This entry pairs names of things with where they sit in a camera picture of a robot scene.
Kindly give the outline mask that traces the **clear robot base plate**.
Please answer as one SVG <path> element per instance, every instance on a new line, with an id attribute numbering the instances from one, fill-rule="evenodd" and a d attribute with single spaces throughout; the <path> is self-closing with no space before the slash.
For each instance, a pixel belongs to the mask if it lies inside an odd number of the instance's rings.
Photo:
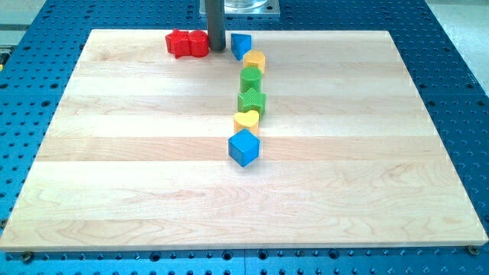
<path id="1" fill-rule="evenodd" d="M 279 18 L 279 0 L 224 0 L 225 16 L 230 18 Z"/>

